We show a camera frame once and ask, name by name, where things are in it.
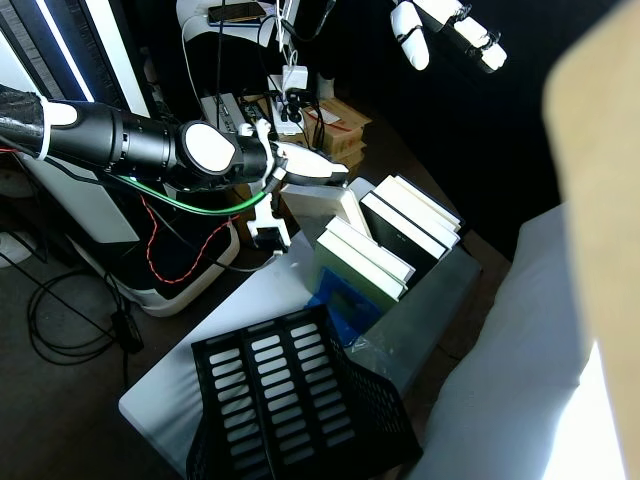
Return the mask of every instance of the white table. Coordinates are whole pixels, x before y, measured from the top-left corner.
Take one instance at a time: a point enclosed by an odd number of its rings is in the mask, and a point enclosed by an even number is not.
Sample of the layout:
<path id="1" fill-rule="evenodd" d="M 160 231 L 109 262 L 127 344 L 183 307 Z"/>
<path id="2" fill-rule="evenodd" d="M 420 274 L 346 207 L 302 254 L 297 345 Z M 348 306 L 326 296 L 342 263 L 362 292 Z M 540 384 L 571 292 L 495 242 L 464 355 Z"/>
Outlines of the white table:
<path id="1" fill-rule="evenodd" d="M 302 309 L 312 254 L 296 235 L 287 255 L 251 275 L 120 399 L 120 413 L 183 477 L 202 416 L 191 344 Z"/>

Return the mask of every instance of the black book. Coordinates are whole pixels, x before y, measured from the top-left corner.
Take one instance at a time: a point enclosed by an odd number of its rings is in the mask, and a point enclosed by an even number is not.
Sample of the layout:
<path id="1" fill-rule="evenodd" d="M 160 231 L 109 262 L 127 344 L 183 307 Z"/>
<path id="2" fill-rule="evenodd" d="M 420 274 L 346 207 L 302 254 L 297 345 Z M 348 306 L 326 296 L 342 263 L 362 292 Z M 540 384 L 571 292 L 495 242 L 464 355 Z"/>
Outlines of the black book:
<path id="1" fill-rule="evenodd" d="M 373 239 L 416 269 L 408 282 L 409 287 L 429 272 L 448 251 L 442 243 L 374 192 L 369 192 L 360 205 Z"/>

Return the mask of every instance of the robotic arm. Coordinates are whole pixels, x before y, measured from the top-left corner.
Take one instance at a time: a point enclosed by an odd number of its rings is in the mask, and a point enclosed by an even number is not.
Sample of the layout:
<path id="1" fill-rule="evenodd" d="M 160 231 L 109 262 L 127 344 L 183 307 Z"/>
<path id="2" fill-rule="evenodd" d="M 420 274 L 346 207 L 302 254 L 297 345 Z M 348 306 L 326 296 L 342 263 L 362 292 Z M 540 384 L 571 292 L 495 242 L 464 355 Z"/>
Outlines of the robotic arm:
<path id="1" fill-rule="evenodd" d="M 251 184 L 261 194 L 249 225 L 254 240 L 270 230 L 269 243 L 286 250 L 289 235 L 271 215 L 270 193 L 281 181 L 344 185 L 348 169 L 298 145 L 270 142 L 265 120 L 245 127 L 245 135 L 202 121 L 175 127 L 100 103 L 47 100 L 0 85 L 0 141 L 4 137 L 36 160 L 51 155 L 130 184 L 160 181 L 179 192 Z"/>

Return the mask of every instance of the smartphone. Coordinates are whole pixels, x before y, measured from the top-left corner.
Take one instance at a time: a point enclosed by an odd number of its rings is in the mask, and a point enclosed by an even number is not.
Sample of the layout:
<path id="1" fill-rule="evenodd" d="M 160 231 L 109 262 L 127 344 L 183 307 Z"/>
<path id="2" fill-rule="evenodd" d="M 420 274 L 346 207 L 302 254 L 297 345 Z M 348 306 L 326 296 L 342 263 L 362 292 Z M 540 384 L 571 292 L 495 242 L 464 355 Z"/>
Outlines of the smartphone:
<path id="1" fill-rule="evenodd" d="M 209 8 L 209 24 L 225 22 L 246 22 L 256 18 L 264 17 L 267 12 L 258 2 L 237 3 L 224 7 L 224 18 L 222 18 L 222 7 Z"/>

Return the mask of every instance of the red wire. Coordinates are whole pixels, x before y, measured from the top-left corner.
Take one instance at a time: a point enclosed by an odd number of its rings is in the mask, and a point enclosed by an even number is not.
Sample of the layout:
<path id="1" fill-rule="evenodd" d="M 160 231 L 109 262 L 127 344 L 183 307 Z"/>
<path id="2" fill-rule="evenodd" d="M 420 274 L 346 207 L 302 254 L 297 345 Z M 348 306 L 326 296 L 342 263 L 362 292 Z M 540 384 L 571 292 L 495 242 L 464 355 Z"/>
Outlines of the red wire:
<path id="1" fill-rule="evenodd" d="M 233 222 L 235 219 L 238 218 L 237 215 L 235 217 L 229 218 L 229 220 L 227 220 L 222 225 L 218 226 L 213 232 L 211 232 L 211 235 L 209 235 L 209 237 L 207 237 L 207 239 L 205 240 L 204 244 L 202 245 L 202 248 L 200 249 L 200 253 L 198 253 L 198 257 L 196 258 L 196 261 L 193 262 L 193 265 L 191 266 L 191 268 L 189 269 L 189 271 L 187 273 L 185 273 L 182 277 L 180 277 L 180 278 L 178 278 L 176 280 L 167 280 L 166 278 L 164 278 L 162 275 L 160 275 L 157 272 L 156 267 L 155 267 L 155 265 L 153 263 L 153 260 L 151 259 L 151 246 L 153 245 L 153 242 L 156 239 L 156 234 L 158 233 L 158 222 L 156 222 L 156 217 L 153 215 L 153 212 L 151 211 L 151 209 L 147 205 L 147 202 L 145 201 L 145 199 L 144 199 L 144 197 L 142 195 L 140 195 L 140 199 L 142 200 L 142 204 L 144 205 L 144 208 L 147 210 L 147 213 L 149 213 L 149 217 L 151 218 L 151 221 L 153 222 L 153 232 L 151 233 L 151 238 L 149 238 L 149 243 L 147 243 L 147 263 L 149 264 L 149 268 L 151 269 L 151 272 L 155 275 L 155 277 L 158 280 L 160 280 L 162 283 L 168 283 L 170 285 L 173 285 L 173 284 L 176 284 L 176 283 L 180 283 L 180 282 L 186 280 L 193 273 L 193 271 L 196 269 L 196 267 L 198 266 L 198 263 L 200 263 L 200 259 L 202 258 L 202 255 L 204 254 L 205 249 L 209 245 L 209 242 L 211 241 L 211 239 L 216 235 L 216 233 L 218 233 L 224 227 L 229 226 L 231 224 L 231 222 Z"/>

